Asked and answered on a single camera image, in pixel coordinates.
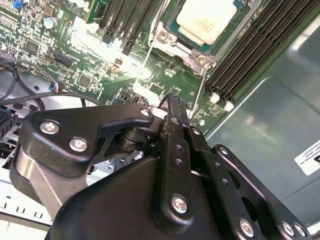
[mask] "gray metal panel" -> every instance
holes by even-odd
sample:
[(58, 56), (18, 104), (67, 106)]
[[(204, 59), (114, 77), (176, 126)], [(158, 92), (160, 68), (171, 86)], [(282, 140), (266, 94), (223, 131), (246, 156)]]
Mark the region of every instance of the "gray metal panel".
[(207, 134), (210, 146), (226, 145), (307, 226), (320, 221), (320, 170), (306, 176), (294, 158), (320, 139), (319, 46), (318, 16)]

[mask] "ram slot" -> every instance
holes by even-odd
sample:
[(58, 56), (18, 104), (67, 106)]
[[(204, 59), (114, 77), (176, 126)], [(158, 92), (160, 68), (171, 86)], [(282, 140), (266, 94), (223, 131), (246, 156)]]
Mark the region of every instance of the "ram slot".
[(110, 22), (110, 18), (112, 17), (112, 13), (115, 9), (117, 0), (111, 0), (111, 2), (108, 4), (108, 6), (105, 8), (102, 19), (99, 22), (99, 27), (104, 28), (107, 26), (107, 24)]
[(136, 0), (135, 4), (132, 8), (132, 11), (130, 13), (130, 16), (128, 18), (128, 20), (126, 21), (125, 25), (122, 25), (120, 30), (117, 33), (117, 38), (119, 38), (120, 40), (123, 40), (126, 38), (126, 36), (128, 36), (130, 34), (130, 32), (132, 31), (132, 29), (134, 28), (136, 22), (134, 22), (134, 20), (136, 19), (136, 17), (138, 16), (138, 8), (141, 6), (143, 0)]
[(140, 36), (143, 27), (146, 23), (146, 20), (148, 18), (148, 16), (150, 15), (151, 11), (154, 9), (154, 6), (156, 5), (157, 1), (155, 0), (149, 0), (147, 7), (145, 8), (142, 17), (140, 17), (138, 23), (133, 27), (133, 31), (129, 36), (129, 39), (122, 51), (123, 54), (125, 55), (129, 55), (129, 53), (132, 50), (132, 47), (135, 45), (136, 40), (138, 39), (138, 37)]
[(238, 57), (233, 63), (233, 69), (230, 69), (224, 76), (223, 81), (219, 83), (219, 88), (223, 89), (224, 92), (227, 92), (234, 82), (237, 79), (233, 78), (233, 75), (237, 73), (237, 71), (241, 71), (244, 69), (244, 63), (247, 62), (248, 59), (252, 59), (252, 54), (258, 50), (263, 49), (264, 39), (269, 35), (273, 35), (273, 28), (278, 24), (281, 24), (283, 17), (285, 16), (283, 12), (290, 10), (293, 6), (292, 1), (286, 1), (280, 7), (277, 8), (276, 12), (273, 13), (273, 17), (269, 18), (263, 25), (257, 24), (257, 34), (254, 35), (251, 42), (254, 44), (249, 45), (245, 48), (245, 50), (241, 53), (240, 57)]
[(211, 78), (206, 82), (206, 87), (210, 91), (219, 91), (220, 88), (220, 79), (223, 78), (224, 74), (226, 74), (229, 66), (233, 64), (233, 62), (239, 57), (239, 55), (246, 49), (249, 43), (252, 41), (253, 37), (257, 34), (256, 29), (263, 25), (271, 16), (271, 13), (274, 13), (275, 10), (283, 3), (285, 0), (276, 0), (271, 1), (262, 11), (258, 19), (251, 25), (251, 27), (245, 32), (240, 41), (236, 44), (234, 49), (225, 57), (225, 59), (216, 66), (216, 70), (212, 74)]
[(113, 23), (110, 24), (106, 30), (106, 33), (103, 37), (104, 42), (109, 43), (115, 39), (115, 35), (119, 31), (120, 26), (124, 24), (124, 15), (128, 9), (129, 3), (130, 3), (130, 0), (124, 0), (121, 3), (120, 9), (116, 17), (114, 18)]
[(312, 9), (319, 3), (317, 1), (306, 1), (304, 2), (305, 5), (302, 7), (297, 7), (295, 11), (292, 12), (291, 16), (288, 18), (291, 18), (291, 21), (289, 24), (285, 27), (285, 32), (283, 33), (283, 29), (279, 26), (278, 29), (280, 30), (281, 34), (278, 35), (278, 37), (270, 43), (270, 47), (265, 51), (265, 53), (259, 55), (256, 58), (255, 62), (251, 62), (251, 67), (244, 72), (241, 77), (241, 82), (239, 84), (235, 84), (232, 86), (231, 90), (228, 92), (230, 96), (235, 96), (237, 92), (248, 82), (248, 80), (254, 75), (254, 73), (259, 69), (265, 62), (265, 59), (269, 58), (275, 50), (290, 36), (290, 34), (294, 31), (295, 27), (297, 27), (303, 19), (312, 11)]

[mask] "black cable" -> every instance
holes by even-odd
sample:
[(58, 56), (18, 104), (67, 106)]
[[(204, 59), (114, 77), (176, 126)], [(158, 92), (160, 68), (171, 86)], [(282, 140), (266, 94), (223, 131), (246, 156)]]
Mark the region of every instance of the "black cable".
[(12, 80), (8, 90), (6, 91), (5, 95), (0, 98), (0, 101), (1, 101), (1, 100), (6, 99), (13, 92), (13, 90), (16, 86), (17, 80), (18, 80), (18, 72), (13, 66), (11, 66), (10, 64), (7, 64), (3, 61), (0, 61), (0, 66), (3, 66), (7, 70), (9, 70), (12, 74), (12, 77), (13, 77), (13, 80)]
[[(34, 91), (32, 91), (20, 78), (19, 74), (17, 74), (17, 83), (18, 85), (22, 88), (22, 90), (28, 94), (29, 96), (33, 96), (35, 95)], [(44, 104), (44, 102), (38, 98), (38, 99), (34, 99), (36, 105), (38, 106), (40, 111), (45, 111), (46, 110), (46, 106)]]
[(38, 70), (39, 72), (42, 72), (47, 78), (48, 80), (50, 80), (51, 82), (58, 84), (57, 80), (55, 80), (49, 73), (47, 73), (42, 67), (38, 66), (37, 64), (34, 64), (31, 61), (28, 60), (24, 60), (24, 59), (6, 59), (2, 61), (3, 63), (17, 63), (17, 64), (28, 64), (31, 67), (33, 67), (34, 69)]
[(24, 96), (24, 97), (18, 97), (18, 98), (13, 98), (13, 99), (2, 100), (2, 101), (0, 101), (0, 106), (17, 104), (17, 103), (21, 103), (21, 102), (34, 100), (34, 99), (42, 99), (42, 98), (54, 97), (54, 96), (68, 96), (68, 97), (80, 98), (80, 99), (92, 102), (92, 103), (99, 105), (99, 106), (102, 105), (97, 99), (95, 99), (91, 96), (86, 96), (83, 94), (77, 94), (77, 93), (72, 93), (72, 92), (56, 93), (56, 92), (50, 91), (50, 92), (37, 93), (32, 96)]
[(86, 106), (87, 106), (87, 104), (86, 104), (86, 100), (84, 100), (84, 99), (80, 99), (81, 100), (81, 105), (82, 105), (82, 107), (83, 108), (85, 108)]

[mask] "black ram slot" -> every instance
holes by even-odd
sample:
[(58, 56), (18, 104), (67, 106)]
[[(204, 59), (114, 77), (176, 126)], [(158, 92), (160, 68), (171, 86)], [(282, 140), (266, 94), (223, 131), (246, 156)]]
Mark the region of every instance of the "black ram slot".
[(125, 25), (123, 25), (117, 33), (117, 37), (119, 37), (120, 40), (125, 39), (126, 36), (128, 34), (130, 34), (130, 31), (134, 27), (134, 24), (135, 24), (134, 20), (139, 13), (138, 8), (140, 7), (142, 2), (143, 2), (143, 0), (135, 0), (135, 4), (132, 8), (132, 11), (130, 13), (128, 20), (126, 21)]
[(110, 24), (110, 26), (106, 30), (106, 33), (103, 37), (105, 41), (111, 42), (115, 39), (115, 34), (117, 34), (117, 31), (119, 30), (119, 27), (124, 20), (124, 15), (128, 9), (129, 3), (130, 3), (130, 0), (124, 0), (121, 3), (120, 9), (119, 9), (116, 17), (113, 18), (114, 19), (113, 23)]
[(205, 87), (209, 93), (233, 97), (278, 49), (320, 0), (271, 1), (234, 49), (225, 57)]
[(283, 31), (286, 31), (286, 28), (290, 24), (290, 22), (293, 20), (294, 17), (297, 16), (297, 14), (301, 11), (301, 9), (306, 5), (306, 2), (299, 1), (295, 6), (290, 6), (290, 8), (286, 9), (286, 13), (284, 17), (282, 18), (280, 24), (271, 25), (272, 29), (266, 29), (266, 32), (262, 36), (261, 39), (257, 39), (256, 41), (261, 41), (261, 44), (259, 48), (254, 51), (252, 50), (250, 53), (250, 57), (247, 57), (247, 59), (244, 59), (241, 63), (238, 69), (240, 71), (235, 71), (235, 73), (229, 77), (229, 79), (232, 79), (232, 81), (229, 82), (228, 85), (226, 85), (223, 89), (226, 91), (227, 94), (230, 93), (230, 91), (235, 88), (237, 84), (241, 85), (241, 81), (247, 81), (244, 76), (246, 75), (246, 72), (252, 67), (255, 62), (258, 61), (259, 58), (264, 57), (264, 53), (269, 49), (273, 48), (275, 46), (274, 42), (278, 41), (280, 38), (280, 34)]
[(125, 55), (129, 55), (132, 50), (132, 47), (135, 45), (137, 38), (139, 37), (140, 33), (143, 30), (143, 27), (146, 23), (147, 18), (149, 17), (151, 11), (154, 9), (155, 4), (157, 1), (149, 0), (149, 3), (146, 9), (143, 12), (142, 17), (139, 19), (138, 23), (134, 26), (134, 30), (132, 31), (128, 42), (126, 43), (122, 53)]
[(103, 29), (107, 25), (107, 23), (111, 17), (111, 13), (114, 11), (116, 2), (117, 2), (117, 0), (111, 0), (109, 5), (105, 8), (104, 13), (102, 15), (102, 19), (99, 22), (99, 27), (101, 29)]
[[(273, 9), (273, 16), (279, 16), (278, 11), (282, 11), (284, 9), (287, 9), (289, 7), (288, 1), (283, 1), (279, 3), (277, 6), (275, 6), (275, 9)], [(271, 20), (269, 20), (270, 17), (266, 16), (265, 19), (262, 19), (260, 21), (255, 22), (255, 28), (254, 32), (251, 33), (251, 37), (245, 40), (245, 46), (238, 49), (237, 54), (232, 59), (232, 63), (230, 65), (225, 66), (223, 75), (219, 76), (219, 79), (221, 79), (219, 82), (217, 82), (217, 88), (225, 90), (225, 85), (230, 80), (231, 76), (233, 74), (234, 69), (231, 69), (233, 66), (237, 66), (238, 68), (241, 67), (241, 65), (246, 61), (246, 59), (243, 59), (244, 56), (247, 58), (250, 57), (250, 53), (252, 53), (254, 48), (257, 48), (259, 44), (261, 43), (261, 38), (265, 35), (265, 33), (270, 29), (277, 21), (277, 17), (271, 17)]]
[[(285, 34), (281, 35), (281, 38), (276, 42), (276, 44), (274, 44), (273, 48), (270, 48), (264, 55), (265, 58), (269, 58), (274, 52), (275, 50), (277, 50), (277, 48), (290, 36), (290, 34), (294, 31), (295, 27), (297, 25), (299, 25), (305, 16), (307, 16), (312, 9), (315, 7), (315, 5), (317, 5), (316, 2), (309, 2), (308, 6), (306, 6), (306, 9), (303, 11), (303, 15), (299, 16), (299, 18), (296, 18), (294, 21), (292, 21), (290, 23), (290, 26), (288, 27), (288, 31), (286, 31)], [(246, 75), (244, 76), (247, 80), (249, 80), (254, 74), (255, 72), (264, 64), (264, 58), (260, 58), (259, 61), (257, 61), (253, 67), (250, 69), (250, 71), (248, 71), (246, 73)], [(230, 95), (232, 97), (235, 96), (235, 94), (237, 94), (237, 92), (248, 82), (247, 80), (242, 81), (241, 84), (236, 85), (231, 91), (230, 91)]]
[(253, 22), (251, 27), (245, 32), (244, 36), (241, 38), (240, 42), (234, 47), (232, 52), (226, 56), (223, 62), (216, 67), (212, 77), (206, 83), (206, 86), (214, 86), (220, 82), (219, 80), (223, 78), (224, 74), (228, 70), (228, 65), (232, 65), (233, 62), (238, 58), (238, 56), (246, 49), (246, 46), (251, 42), (252, 38), (257, 34), (257, 29), (268, 20), (270, 13), (274, 12), (285, 0), (271, 1), (265, 9), (262, 11), (261, 15), (256, 21)]
[(287, 22), (287, 16), (286, 12), (292, 9), (293, 4), (292, 2), (286, 2), (288, 5), (284, 4), (282, 7), (279, 7), (277, 11), (274, 13), (275, 16), (278, 16), (274, 19), (269, 20), (264, 26), (261, 26), (261, 28), (258, 30), (258, 34), (255, 35), (255, 37), (252, 39), (252, 42), (255, 43), (254, 45), (251, 45), (248, 47), (243, 53), (242, 56), (245, 56), (245, 58), (239, 58), (237, 61), (234, 62), (234, 67), (229, 71), (227, 75), (225, 75), (224, 82), (225, 84), (222, 84), (221, 88), (225, 92), (229, 92), (229, 90), (235, 85), (235, 83), (239, 82), (239, 79), (234, 77), (235, 75), (239, 74), (239, 72), (243, 72), (246, 69), (248, 69), (248, 65), (245, 66), (245, 64), (248, 61), (255, 61), (257, 56), (254, 56), (255, 53), (259, 55), (261, 51), (265, 51), (269, 46), (268, 43), (270, 41), (266, 40), (266, 38), (274, 38), (277, 36), (277, 32), (275, 32), (275, 28), (277, 25), (280, 25), (282, 28), (284, 27), (283, 23)]

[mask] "blue component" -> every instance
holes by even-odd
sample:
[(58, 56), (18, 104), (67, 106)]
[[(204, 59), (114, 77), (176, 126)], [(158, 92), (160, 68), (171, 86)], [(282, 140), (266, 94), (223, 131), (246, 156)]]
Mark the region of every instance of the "blue component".
[(14, 1), (13, 2), (13, 7), (15, 9), (22, 9), (24, 7), (24, 1), (20, 0), (20, 1)]

